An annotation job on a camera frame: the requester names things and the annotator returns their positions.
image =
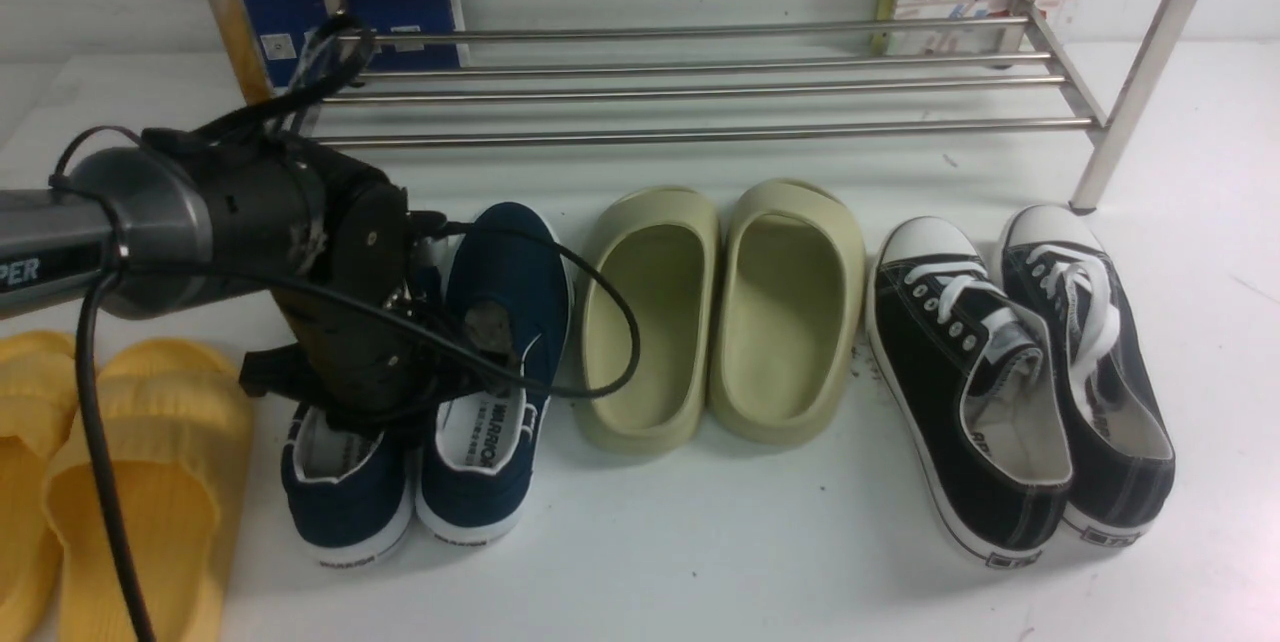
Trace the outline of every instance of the robotic arm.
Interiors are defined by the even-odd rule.
[[[87,156],[61,188],[0,192],[0,317],[76,299],[118,260],[302,278],[413,317],[412,231],[444,219],[411,215],[404,192],[378,169],[288,132],[241,145],[173,130],[147,130],[141,141],[137,150]],[[261,288],[233,278],[127,276],[102,308],[154,318]],[[435,352],[393,327],[311,295],[273,294],[298,347],[251,354],[252,393],[385,413],[425,388],[424,370],[436,372]]]

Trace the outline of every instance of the white shoe sole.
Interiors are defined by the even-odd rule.
[[[521,501],[516,512],[508,514],[504,519],[485,524],[484,527],[458,527],[457,524],[444,522],[440,519],[440,515],[431,510],[425,496],[422,496],[421,486],[416,497],[417,518],[422,521],[422,524],[431,531],[431,535],[436,540],[457,545],[458,547],[484,547],[492,542],[497,542],[516,528],[516,523],[520,522],[520,513],[525,508],[524,501]]]
[[[893,231],[890,233],[890,237],[886,237],[886,240],[893,235]],[[947,500],[947,494],[942,489],[941,478],[938,478],[938,471],[936,466],[933,466],[933,458],[929,455],[929,449],[924,444],[924,436],[920,434],[918,425],[915,425],[915,416],[911,414],[911,408],[906,404],[906,398],[902,395],[902,388],[897,382],[897,376],[895,376],[893,368],[888,364],[888,358],[884,356],[884,348],[881,343],[879,329],[876,324],[876,272],[879,269],[879,260],[881,253],[877,251],[876,260],[873,260],[870,265],[867,285],[867,338],[870,343],[876,363],[879,366],[881,377],[888,384],[890,390],[893,393],[893,399],[897,400],[899,409],[902,411],[902,417],[906,418],[906,425],[911,430],[911,440],[915,442],[915,454],[920,459],[922,468],[924,468],[924,477],[929,486],[929,496],[933,497],[933,508],[938,513],[938,519],[942,522],[946,537],[955,542],[957,550],[969,558],[982,560],[983,564],[991,569],[1021,569],[1034,564],[1036,560],[1039,559],[1043,546],[1033,547],[1032,550],[1005,550],[1005,547],[992,545],[992,542],[987,542],[970,531],[965,523],[960,521],[960,515],[957,515],[954,506],[951,506],[951,501]]]
[[[1062,513],[1062,524],[1071,529],[1073,536],[1079,537],[1089,545],[1119,550],[1137,542],[1139,537],[1151,529],[1155,522],[1148,522],[1139,527],[1112,527],[1111,524],[1102,524],[1097,519],[1093,519],[1092,515],[1082,513],[1079,506],[1068,504],[1065,513]]]
[[[411,483],[407,483],[401,495],[396,514],[392,515],[387,527],[380,528],[372,537],[347,547],[320,547],[303,541],[302,545],[320,567],[329,569],[358,569],[374,565],[387,559],[403,545],[408,536],[408,526],[413,519],[413,492]]]

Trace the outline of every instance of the sneaker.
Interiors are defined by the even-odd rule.
[[[1064,522],[1085,542],[1133,545],[1174,483],[1174,446],[1115,265],[1079,217],[1033,206],[1010,219],[997,281],[1050,327],[1075,483]]]
[[[989,568],[1034,563],[1071,482],[1047,327],[937,217],[890,233],[870,286],[867,335],[948,536]]]
[[[541,240],[556,235],[524,205],[485,210],[475,226],[515,229]],[[444,304],[466,322],[481,350],[552,382],[572,309],[561,256],[521,237],[468,233],[453,254]],[[417,514],[440,540],[468,547],[509,532],[529,492],[547,396],[512,390],[462,396],[440,405],[422,451]]]
[[[379,436],[329,427],[320,409],[298,405],[280,459],[293,526],[321,565],[353,569],[390,555],[413,519],[404,450]]]

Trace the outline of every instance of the white toe cap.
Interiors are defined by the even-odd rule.
[[[1102,251],[1101,242],[1093,237],[1083,219],[1068,208],[1052,205],[1024,208],[1009,228],[1005,246],[1038,246],[1046,242],[1071,242]]]
[[[897,260],[918,258],[925,254],[973,254],[978,256],[969,237],[964,237],[955,224],[946,219],[915,217],[909,219],[890,233],[881,253],[881,263],[892,263]]]

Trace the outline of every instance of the navy blue sneaker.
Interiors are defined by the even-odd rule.
[[[556,240],[524,205],[485,210],[475,226]],[[507,356],[525,377],[550,384],[568,335],[571,286],[561,256],[520,237],[471,231],[445,281],[444,304],[481,350]],[[534,474],[547,396],[513,390],[440,405],[422,450],[417,514],[440,540],[479,547],[516,526]]]
[[[280,478],[307,554],[328,568],[366,567],[390,555],[413,519],[402,446],[330,428],[320,409],[298,405]]]

